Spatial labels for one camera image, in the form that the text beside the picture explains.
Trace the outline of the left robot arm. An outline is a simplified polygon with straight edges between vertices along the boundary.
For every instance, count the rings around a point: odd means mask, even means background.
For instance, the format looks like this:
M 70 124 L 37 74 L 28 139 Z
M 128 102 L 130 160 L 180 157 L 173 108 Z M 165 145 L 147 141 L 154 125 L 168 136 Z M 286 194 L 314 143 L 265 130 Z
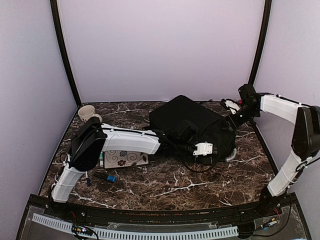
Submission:
M 102 152 L 128 151 L 155 155 L 168 145 L 179 155 L 194 159 L 208 158 L 217 162 L 221 151 L 213 140 L 199 136 L 195 126 L 187 126 L 182 136 L 156 128 L 133 130 L 101 123 L 97 117 L 89 119 L 72 138 L 63 163 L 63 171 L 50 190 L 51 210 L 60 218 L 71 213 L 66 203 L 80 177 L 95 168 Z

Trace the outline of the black student backpack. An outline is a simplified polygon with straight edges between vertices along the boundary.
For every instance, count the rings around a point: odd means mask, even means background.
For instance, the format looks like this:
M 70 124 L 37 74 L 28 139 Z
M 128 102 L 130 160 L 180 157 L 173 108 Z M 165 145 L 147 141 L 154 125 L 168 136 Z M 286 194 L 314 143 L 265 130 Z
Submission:
M 164 133 L 183 155 L 191 156 L 196 144 L 212 144 L 211 154 L 194 157 L 203 165 L 224 162 L 235 153 L 236 136 L 227 129 L 224 117 L 184 95 L 151 111 L 149 126 Z

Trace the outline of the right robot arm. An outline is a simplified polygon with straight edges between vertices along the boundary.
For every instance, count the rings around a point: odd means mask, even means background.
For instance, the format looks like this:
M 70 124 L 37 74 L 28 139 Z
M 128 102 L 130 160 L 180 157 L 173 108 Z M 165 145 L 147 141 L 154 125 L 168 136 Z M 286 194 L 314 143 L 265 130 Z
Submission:
M 266 92 L 244 93 L 239 101 L 222 99 L 221 105 L 230 111 L 225 119 L 231 130 L 266 117 L 270 123 L 261 120 L 258 125 L 266 126 L 267 146 L 287 151 L 275 162 L 278 172 L 265 188 L 268 197 L 255 205 L 255 213 L 266 217 L 275 208 L 271 198 L 283 195 L 306 168 L 320 160 L 320 108 Z

